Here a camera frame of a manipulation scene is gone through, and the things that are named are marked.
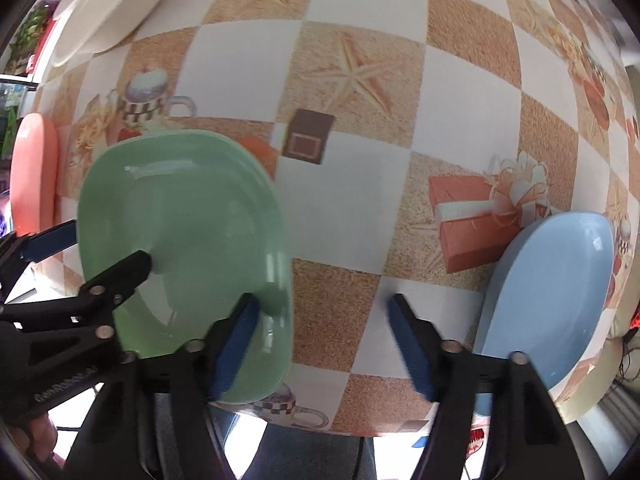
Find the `green square plate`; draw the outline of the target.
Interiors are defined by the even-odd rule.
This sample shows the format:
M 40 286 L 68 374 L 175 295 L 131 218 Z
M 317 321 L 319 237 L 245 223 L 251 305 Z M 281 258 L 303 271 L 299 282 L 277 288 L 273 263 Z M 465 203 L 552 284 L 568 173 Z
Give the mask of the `green square plate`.
M 175 130 L 113 145 L 82 184 L 77 239 L 85 278 L 140 250 L 151 257 L 148 279 L 114 312 L 125 349 L 174 352 L 252 294 L 260 317 L 220 398 L 250 403 L 279 387 L 292 361 L 292 264 L 272 181 L 241 144 Z

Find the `blue square plate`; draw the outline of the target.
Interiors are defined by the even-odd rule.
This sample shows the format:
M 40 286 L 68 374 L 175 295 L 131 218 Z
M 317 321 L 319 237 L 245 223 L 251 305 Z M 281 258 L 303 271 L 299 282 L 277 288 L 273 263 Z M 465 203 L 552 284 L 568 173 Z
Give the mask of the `blue square plate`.
M 519 232 L 494 267 L 473 352 L 526 353 L 552 389 L 587 350 L 608 293 L 614 262 L 602 214 L 570 211 Z

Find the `large white foam plate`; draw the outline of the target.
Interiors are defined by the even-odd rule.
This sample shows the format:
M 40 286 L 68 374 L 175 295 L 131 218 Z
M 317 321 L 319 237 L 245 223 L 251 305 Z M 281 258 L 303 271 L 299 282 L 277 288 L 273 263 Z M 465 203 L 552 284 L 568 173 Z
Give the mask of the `large white foam plate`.
M 61 66 L 79 53 L 110 50 L 129 36 L 160 0 L 78 0 L 56 43 L 51 63 Z

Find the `person leg in jeans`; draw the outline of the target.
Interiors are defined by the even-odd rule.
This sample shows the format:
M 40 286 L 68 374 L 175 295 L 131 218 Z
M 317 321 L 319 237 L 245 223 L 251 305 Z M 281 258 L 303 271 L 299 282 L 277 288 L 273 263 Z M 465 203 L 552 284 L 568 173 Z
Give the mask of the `person leg in jeans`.
M 373 439 L 268 425 L 243 479 L 375 480 Z

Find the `green potted plant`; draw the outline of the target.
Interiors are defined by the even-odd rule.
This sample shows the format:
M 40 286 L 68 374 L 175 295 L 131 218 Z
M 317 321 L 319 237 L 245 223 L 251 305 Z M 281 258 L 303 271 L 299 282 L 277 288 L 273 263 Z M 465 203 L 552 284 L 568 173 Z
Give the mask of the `green potted plant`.
M 35 54 L 46 32 L 50 16 L 50 6 L 43 1 L 36 3 L 28 12 L 9 45 L 9 61 L 3 73 L 14 76 L 27 74 L 29 59 Z

